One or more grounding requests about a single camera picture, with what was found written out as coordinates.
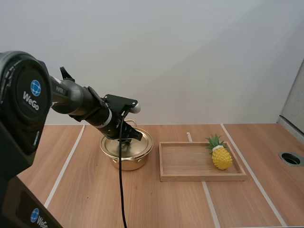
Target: pot lid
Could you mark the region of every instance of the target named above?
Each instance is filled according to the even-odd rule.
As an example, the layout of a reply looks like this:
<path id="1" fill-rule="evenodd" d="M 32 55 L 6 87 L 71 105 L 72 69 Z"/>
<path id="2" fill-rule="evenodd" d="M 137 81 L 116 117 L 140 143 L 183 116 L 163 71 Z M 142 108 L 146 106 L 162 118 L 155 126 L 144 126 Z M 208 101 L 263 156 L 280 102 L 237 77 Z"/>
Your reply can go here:
<path id="1" fill-rule="evenodd" d="M 123 158 L 138 158 L 148 153 L 153 147 L 153 139 L 143 129 L 134 127 L 135 130 L 142 133 L 142 140 L 132 139 L 131 142 L 123 142 L 122 157 Z M 100 142 L 101 150 L 109 157 L 118 159 L 119 157 L 119 141 L 111 140 L 104 137 Z"/>

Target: pot handle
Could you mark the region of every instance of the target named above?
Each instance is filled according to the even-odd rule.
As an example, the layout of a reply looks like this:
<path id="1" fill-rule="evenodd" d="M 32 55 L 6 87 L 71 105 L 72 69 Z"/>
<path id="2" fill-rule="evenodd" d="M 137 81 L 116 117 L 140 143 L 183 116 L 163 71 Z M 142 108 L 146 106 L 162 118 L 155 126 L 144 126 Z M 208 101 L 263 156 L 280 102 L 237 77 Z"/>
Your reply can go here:
<path id="1" fill-rule="evenodd" d="M 135 120 L 125 120 L 126 122 L 133 122 L 134 126 L 137 127 Z"/>
<path id="2" fill-rule="evenodd" d="M 123 161 L 130 161 L 130 162 L 139 162 L 141 159 L 139 159 L 139 160 L 136 160 L 135 158 L 122 158 L 122 162 Z M 116 159 L 112 159 L 112 161 L 114 162 L 114 163 L 119 163 L 119 161 L 118 161 L 118 159 L 116 160 Z"/>

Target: gold pot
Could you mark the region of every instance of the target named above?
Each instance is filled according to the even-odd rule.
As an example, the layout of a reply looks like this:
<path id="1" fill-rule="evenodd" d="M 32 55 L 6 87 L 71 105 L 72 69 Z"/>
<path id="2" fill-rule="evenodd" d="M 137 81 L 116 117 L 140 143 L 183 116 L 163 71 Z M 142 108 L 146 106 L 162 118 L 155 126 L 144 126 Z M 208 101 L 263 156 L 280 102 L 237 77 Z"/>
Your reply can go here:
<path id="1" fill-rule="evenodd" d="M 142 133 L 142 140 L 132 139 L 131 142 L 123 143 L 122 147 L 122 170 L 131 171 L 142 167 L 148 159 L 148 154 L 153 147 L 153 139 L 143 129 L 137 128 L 134 120 L 126 120 L 133 122 L 134 129 Z M 110 140 L 104 137 L 100 142 L 101 150 L 110 158 L 112 165 L 119 169 L 119 142 L 118 140 Z"/>

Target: blue globe logo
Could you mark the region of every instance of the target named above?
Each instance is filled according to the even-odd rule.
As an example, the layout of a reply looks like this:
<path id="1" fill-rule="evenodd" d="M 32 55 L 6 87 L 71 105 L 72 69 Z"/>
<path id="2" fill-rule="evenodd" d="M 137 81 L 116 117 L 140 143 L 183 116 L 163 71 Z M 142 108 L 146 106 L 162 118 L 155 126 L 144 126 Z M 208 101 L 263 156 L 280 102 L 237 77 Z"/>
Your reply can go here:
<path id="1" fill-rule="evenodd" d="M 35 208 L 32 212 L 32 214 L 30 215 L 30 221 L 31 222 L 36 222 L 39 216 L 39 209 Z"/>
<path id="2" fill-rule="evenodd" d="M 40 86 L 39 81 L 33 80 L 33 81 L 30 83 L 30 90 L 32 91 L 32 94 L 33 94 L 34 96 L 39 96 L 40 93 L 41 93 L 41 86 Z"/>

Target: wego logo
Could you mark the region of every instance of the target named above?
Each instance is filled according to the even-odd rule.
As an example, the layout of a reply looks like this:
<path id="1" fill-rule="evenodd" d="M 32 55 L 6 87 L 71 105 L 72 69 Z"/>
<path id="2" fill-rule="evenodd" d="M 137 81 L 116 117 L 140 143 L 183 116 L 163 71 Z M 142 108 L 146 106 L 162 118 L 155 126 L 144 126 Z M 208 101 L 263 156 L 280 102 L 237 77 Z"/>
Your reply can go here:
<path id="1" fill-rule="evenodd" d="M 48 228 L 47 222 L 43 221 L 43 218 L 39 215 L 39 209 L 35 208 L 32 212 L 32 214 L 30 215 L 30 221 L 32 223 L 37 221 L 38 226 L 40 226 L 41 228 Z"/>
<path id="2" fill-rule="evenodd" d="M 32 100 L 30 98 L 30 95 L 27 92 L 23 92 L 23 100 L 25 100 L 30 106 L 32 106 L 34 109 L 36 109 L 37 111 L 39 110 L 39 105 L 36 104 L 37 102 Z"/>
<path id="3" fill-rule="evenodd" d="M 39 96 L 41 93 L 41 86 L 39 81 L 33 80 L 30 83 L 30 90 L 34 96 Z M 26 100 L 26 102 L 37 111 L 39 110 L 39 105 L 37 104 L 37 101 L 32 100 L 31 96 L 25 91 L 23 92 L 23 100 Z"/>

